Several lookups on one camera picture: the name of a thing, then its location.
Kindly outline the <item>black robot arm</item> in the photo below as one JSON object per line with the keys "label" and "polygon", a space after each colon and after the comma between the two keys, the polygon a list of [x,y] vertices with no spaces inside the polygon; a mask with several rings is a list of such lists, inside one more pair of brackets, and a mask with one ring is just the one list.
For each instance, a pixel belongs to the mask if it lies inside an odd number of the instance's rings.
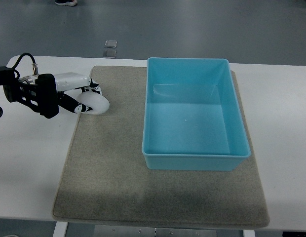
{"label": "black robot arm", "polygon": [[[25,56],[32,60],[33,74],[29,79],[21,78],[16,69]],[[35,58],[30,53],[21,54],[11,68],[0,66],[0,86],[10,103],[23,104],[47,119],[59,113],[55,78],[52,74],[39,74]]]}

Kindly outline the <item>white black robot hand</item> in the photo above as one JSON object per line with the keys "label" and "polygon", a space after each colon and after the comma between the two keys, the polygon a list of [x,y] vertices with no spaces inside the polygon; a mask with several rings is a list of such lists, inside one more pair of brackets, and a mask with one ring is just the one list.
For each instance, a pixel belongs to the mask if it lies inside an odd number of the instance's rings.
{"label": "white black robot hand", "polygon": [[52,88],[46,88],[43,91],[46,93],[55,92],[58,96],[59,106],[72,113],[79,114],[89,110],[86,105],[77,100],[79,94],[88,91],[102,94],[99,84],[92,78],[73,72],[56,75],[32,75],[19,79],[20,82],[27,85],[39,85],[48,80],[52,82]]}

